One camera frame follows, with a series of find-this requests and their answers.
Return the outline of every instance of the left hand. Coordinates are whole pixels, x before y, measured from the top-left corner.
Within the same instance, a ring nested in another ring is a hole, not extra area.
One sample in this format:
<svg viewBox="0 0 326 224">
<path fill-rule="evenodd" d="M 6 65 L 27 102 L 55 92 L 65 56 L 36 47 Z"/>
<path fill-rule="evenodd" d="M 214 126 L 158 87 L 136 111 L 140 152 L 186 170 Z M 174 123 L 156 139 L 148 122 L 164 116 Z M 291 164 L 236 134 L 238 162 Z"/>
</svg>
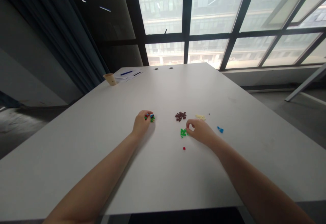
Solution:
<svg viewBox="0 0 326 224">
<path fill-rule="evenodd" d="M 149 124 L 150 124 L 150 115 L 152 111 L 149 110 L 141 110 L 139 114 L 136 116 L 135 123 L 133 124 L 133 129 L 131 134 L 135 135 L 139 139 L 143 138 L 145 135 Z"/>
</svg>

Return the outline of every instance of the forearm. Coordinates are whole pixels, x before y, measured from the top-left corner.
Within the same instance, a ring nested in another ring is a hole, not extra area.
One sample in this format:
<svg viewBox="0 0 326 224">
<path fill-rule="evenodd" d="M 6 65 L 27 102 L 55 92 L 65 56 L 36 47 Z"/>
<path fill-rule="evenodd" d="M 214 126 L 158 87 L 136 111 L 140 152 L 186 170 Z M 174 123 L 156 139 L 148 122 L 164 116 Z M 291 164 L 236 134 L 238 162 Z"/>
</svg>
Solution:
<svg viewBox="0 0 326 224">
<path fill-rule="evenodd" d="M 46 221 L 92 222 L 98 216 L 140 138 L 130 134 L 84 176 L 59 202 Z"/>
<path fill-rule="evenodd" d="M 313 223 L 282 190 L 225 141 L 209 145 L 257 223 Z"/>
</svg>

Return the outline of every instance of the hand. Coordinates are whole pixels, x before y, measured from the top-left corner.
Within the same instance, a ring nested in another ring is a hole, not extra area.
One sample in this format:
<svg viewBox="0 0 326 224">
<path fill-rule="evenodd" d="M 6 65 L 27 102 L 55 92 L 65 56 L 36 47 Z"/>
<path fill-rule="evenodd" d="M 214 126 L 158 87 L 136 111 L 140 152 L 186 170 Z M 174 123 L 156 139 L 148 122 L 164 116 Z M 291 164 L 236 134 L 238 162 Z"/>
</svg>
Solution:
<svg viewBox="0 0 326 224">
<path fill-rule="evenodd" d="M 148 110 L 141 110 L 139 114 L 136 116 L 135 123 L 133 124 L 133 129 L 131 134 L 135 135 L 139 139 L 143 138 L 145 135 L 149 124 L 150 124 L 150 115 L 152 114 L 152 111 Z"/>
<path fill-rule="evenodd" d="M 189 129 L 189 125 L 195 129 L 192 131 Z M 201 119 L 189 119 L 186 126 L 188 134 L 206 146 L 210 146 L 214 141 L 220 139 L 210 126 Z"/>
</svg>

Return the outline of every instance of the paper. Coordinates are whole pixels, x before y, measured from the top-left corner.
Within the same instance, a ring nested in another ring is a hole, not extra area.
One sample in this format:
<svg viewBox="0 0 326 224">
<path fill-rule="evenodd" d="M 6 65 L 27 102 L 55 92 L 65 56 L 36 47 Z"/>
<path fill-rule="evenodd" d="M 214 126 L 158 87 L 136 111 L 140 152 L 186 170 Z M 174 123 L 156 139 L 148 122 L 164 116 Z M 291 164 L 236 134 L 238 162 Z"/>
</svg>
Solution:
<svg viewBox="0 0 326 224">
<path fill-rule="evenodd" d="M 114 78 L 117 83 L 122 83 L 122 82 L 126 82 L 128 80 L 131 80 L 142 73 L 143 72 L 141 71 L 140 68 L 127 68 L 127 69 L 122 69 L 122 70 L 117 71 L 114 74 Z"/>
<path fill-rule="evenodd" d="M 137 74 L 138 72 L 141 72 L 140 68 L 121 69 L 114 74 L 114 77 L 118 78 L 118 79 L 128 79 L 129 77 L 131 77 L 131 79 L 132 79 L 132 78 L 134 78 L 133 75 Z"/>
</svg>

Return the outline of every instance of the gray floor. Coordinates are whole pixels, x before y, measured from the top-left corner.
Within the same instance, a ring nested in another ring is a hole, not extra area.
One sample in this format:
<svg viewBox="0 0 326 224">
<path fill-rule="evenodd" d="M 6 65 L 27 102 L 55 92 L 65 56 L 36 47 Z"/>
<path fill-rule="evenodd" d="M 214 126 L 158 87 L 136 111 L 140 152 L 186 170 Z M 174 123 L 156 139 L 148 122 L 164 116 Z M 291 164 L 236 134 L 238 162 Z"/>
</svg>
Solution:
<svg viewBox="0 0 326 224">
<path fill-rule="evenodd" d="M 326 101 L 325 90 L 306 90 L 305 92 Z M 290 103 L 285 102 L 284 99 L 290 93 L 263 92 L 252 93 L 252 96 L 326 149 L 326 106 L 303 95 L 298 95 Z M 6 109 L 0 111 L 0 159 L 63 111 L 64 109 Z M 299 203 L 299 205 L 316 223 L 326 223 L 326 201 L 305 202 Z M 254 223 L 250 215 L 246 214 L 245 209 L 241 209 L 241 213 L 247 224 Z M 39 221 L 10 223 L 39 224 Z"/>
</svg>

